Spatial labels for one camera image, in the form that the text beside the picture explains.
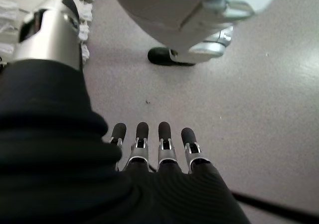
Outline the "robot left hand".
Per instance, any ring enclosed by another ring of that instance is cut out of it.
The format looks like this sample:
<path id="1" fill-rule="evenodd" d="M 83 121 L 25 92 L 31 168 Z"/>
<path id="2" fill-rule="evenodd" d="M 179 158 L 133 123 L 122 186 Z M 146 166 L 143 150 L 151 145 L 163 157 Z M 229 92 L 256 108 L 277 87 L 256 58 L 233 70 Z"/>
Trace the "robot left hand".
<path id="1" fill-rule="evenodd" d="M 217 169 L 182 130 L 181 171 L 167 122 L 159 164 L 149 171 L 148 131 L 138 124 L 125 168 L 126 127 L 91 108 L 73 0 L 44 0 L 22 26 L 0 74 L 0 221 L 3 224 L 247 224 Z"/>

